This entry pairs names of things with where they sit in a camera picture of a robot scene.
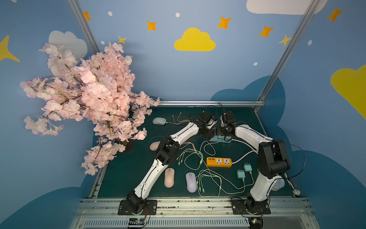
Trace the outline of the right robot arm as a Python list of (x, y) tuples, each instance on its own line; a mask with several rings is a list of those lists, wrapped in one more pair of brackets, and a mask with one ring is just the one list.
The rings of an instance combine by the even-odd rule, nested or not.
[(244, 122), (237, 122), (231, 111), (222, 113), (220, 123), (217, 135), (241, 138), (258, 152), (258, 177), (246, 199), (246, 209), (252, 214), (265, 212), (275, 182), (291, 168), (285, 143), (255, 131)]

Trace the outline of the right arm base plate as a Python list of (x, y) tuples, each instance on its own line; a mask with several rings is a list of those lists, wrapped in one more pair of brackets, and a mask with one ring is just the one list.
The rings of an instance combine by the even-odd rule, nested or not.
[(251, 197), (243, 199), (240, 197), (230, 198), (232, 211), (234, 215), (269, 215), (271, 210), (269, 208), (269, 199), (264, 201), (254, 201)]

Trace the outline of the lavender wireless mouse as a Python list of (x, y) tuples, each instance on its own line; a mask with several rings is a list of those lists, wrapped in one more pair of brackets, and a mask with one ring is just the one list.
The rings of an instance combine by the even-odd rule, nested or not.
[(195, 193), (197, 191), (196, 176), (195, 173), (189, 172), (185, 176), (186, 178), (186, 188), (190, 193)]

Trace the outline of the orange power strip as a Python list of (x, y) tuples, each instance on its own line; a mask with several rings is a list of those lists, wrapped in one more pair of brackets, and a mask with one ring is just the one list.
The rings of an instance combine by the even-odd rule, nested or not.
[(230, 158), (208, 157), (206, 164), (208, 167), (230, 168), (233, 163)]

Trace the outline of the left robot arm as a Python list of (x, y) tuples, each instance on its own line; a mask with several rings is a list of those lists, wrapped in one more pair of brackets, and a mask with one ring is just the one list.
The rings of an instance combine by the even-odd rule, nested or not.
[(148, 198), (152, 187), (160, 175), (176, 161), (180, 146), (189, 138), (202, 134), (206, 138), (215, 135), (215, 125), (217, 118), (208, 112), (203, 112), (198, 118), (192, 118), (190, 122), (175, 134), (164, 137), (157, 148), (155, 159), (147, 174), (139, 185), (131, 191), (126, 201), (132, 210), (132, 213), (140, 213)]

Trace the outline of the pink mouse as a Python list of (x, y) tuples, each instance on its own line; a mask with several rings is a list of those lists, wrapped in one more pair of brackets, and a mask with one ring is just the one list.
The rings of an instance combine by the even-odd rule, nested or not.
[(149, 146), (149, 149), (151, 151), (156, 151), (159, 148), (160, 143), (161, 143), (160, 141), (156, 141), (156, 142), (151, 143), (150, 146)]
[(164, 185), (166, 188), (171, 188), (174, 185), (174, 175), (175, 170), (172, 168), (167, 168), (165, 170), (165, 179), (164, 179)]

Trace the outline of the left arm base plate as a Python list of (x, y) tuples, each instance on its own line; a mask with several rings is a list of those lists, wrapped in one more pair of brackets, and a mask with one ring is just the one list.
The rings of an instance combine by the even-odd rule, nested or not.
[(143, 200), (137, 204), (131, 204), (127, 199), (123, 199), (118, 208), (118, 215), (156, 215), (157, 200)]

